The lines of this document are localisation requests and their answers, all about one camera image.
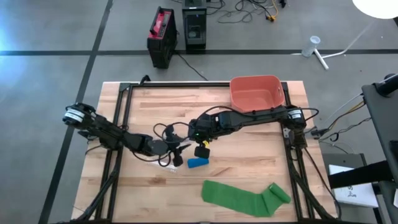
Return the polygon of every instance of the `green resistance band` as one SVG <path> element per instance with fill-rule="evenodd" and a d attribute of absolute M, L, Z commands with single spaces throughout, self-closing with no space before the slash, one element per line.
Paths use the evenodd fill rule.
<path fill-rule="evenodd" d="M 255 194 L 210 180 L 204 181 L 201 197 L 205 202 L 255 217 L 270 217 L 283 203 L 291 201 L 275 183 L 268 186 L 261 194 Z"/>

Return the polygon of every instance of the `white lamp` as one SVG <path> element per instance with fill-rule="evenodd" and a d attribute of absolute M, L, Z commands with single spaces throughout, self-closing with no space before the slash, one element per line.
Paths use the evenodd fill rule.
<path fill-rule="evenodd" d="M 398 0 L 353 0 L 353 3 L 361 12 L 376 19 L 392 19 L 398 17 Z M 315 49 L 315 55 L 318 57 L 319 61 L 321 61 L 323 67 L 328 70 L 329 67 L 324 59 L 344 54 L 375 21 L 376 20 L 372 20 L 342 52 L 321 56 L 318 50 Z"/>

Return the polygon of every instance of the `concrete floor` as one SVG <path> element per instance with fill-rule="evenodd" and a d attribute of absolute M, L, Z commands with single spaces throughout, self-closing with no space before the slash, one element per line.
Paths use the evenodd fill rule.
<path fill-rule="evenodd" d="M 226 0 L 233 7 L 235 0 Z M 91 50 L 107 0 L 0 1 L 0 51 Z M 343 49 L 372 18 L 347 0 L 289 1 L 271 24 L 254 15 L 247 24 L 218 24 L 208 16 L 207 49 L 301 49 L 318 35 L 319 49 Z M 169 0 L 114 0 L 100 50 L 145 50 L 148 29 L 157 6 L 175 9 L 182 32 L 179 3 Z M 353 49 L 398 49 L 393 20 L 376 24 Z M 183 39 L 178 49 L 184 49 Z M 363 84 L 398 70 L 398 55 L 345 55 L 327 59 L 325 71 L 315 57 L 295 55 L 184 55 L 209 80 L 245 75 L 277 75 L 303 80 L 310 106 L 319 108 L 318 125 L 341 104 L 358 94 Z M 0 223 L 36 223 L 45 200 L 66 126 L 65 106 L 76 99 L 89 56 L 0 56 Z M 84 102 L 96 106 L 105 81 L 200 80 L 173 57 L 168 70 L 152 67 L 149 56 L 97 56 Z M 369 116 L 366 109 L 343 118 L 336 129 Z M 363 152 L 368 163 L 384 154 L 371 122 L 346 134 L 341 142 Z M 68 220 L 83 167 L 86 141 L 73 136 L 51 222 Z M 322 144 L 323 152 L 340 153 Z M 374 223 L 372 212 L 343 206 L 345 220 Z"/>

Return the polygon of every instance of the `butcher block tabletop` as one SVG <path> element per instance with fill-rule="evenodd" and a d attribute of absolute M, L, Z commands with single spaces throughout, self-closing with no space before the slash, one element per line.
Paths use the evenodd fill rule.
<path fill-rule="evenodd" d="M 118 97 L 119 82 L 103 83 L 97 113 L 113 120 Z M 301 81 L 287 82 L 293 105 L 308 107 L 308 100 Z M 123 119 L 123 96 L 119 124 Z M 129 132 L 155 136 L 156 123 L 171 124 L 177 121 L 188 123 L 206 109 L 217 106 L 231 106 L 228 87 L 140 87 L 133 88 L 129 114 Z M 219 112 L 215 109 L 209 113 Z M 305 117 L 311 111 L 304 111 Z M 312 127 L 312 120 L 307 127 Z M 187 127 L 174 126 L 175 132 L 185 137 Z M 316 140 L 307 138 L 308 151 L 313 156 L 323 178 L 328 182 L 325 165 Z M 99 145 L 93 141 L 88 148 Z M 124 148 L 113 222 L 294 222 L 297 221 L 294 202 L 283 204 L 272 217 L 252 217 L 228 208 L 206 203 L 201 198 L 204 180 L 213 180 L 239 189 L 261 193 L 275 182 L 292 196 L 284 143 L 279 123 L 260 124 L 242 128 L 210 143 L 210 163 L 189 169 L 187 160 L 194 158 L 197 144 L 182 153 L 184 164 L 180 167 L 161 167 L 156 162 L 143 162 Z M 85 158 L 80 184 L 74 204 L 72 218 L 82 214 L 100 189 L 106 149 L 90 151 Z M 313 164 L 304 152 L 303 160 L 307 171 L 310 190 L 318 201 L 333 216 L 335 204 L 322 185 Z M 308 216 L 303 193 L 300 202 L 304 217 Z M 107 211 L 109 193 L 104 200 Z"/>

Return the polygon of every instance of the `plastic bin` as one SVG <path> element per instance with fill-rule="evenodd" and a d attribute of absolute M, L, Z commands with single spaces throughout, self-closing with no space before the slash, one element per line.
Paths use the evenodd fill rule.
<path fill-rule="evenodd" d="M 267 110 L 280 106 L 285 95 L 274 75 L 236 77 L 229 84 L 232 108 L 240 112 Z"/>

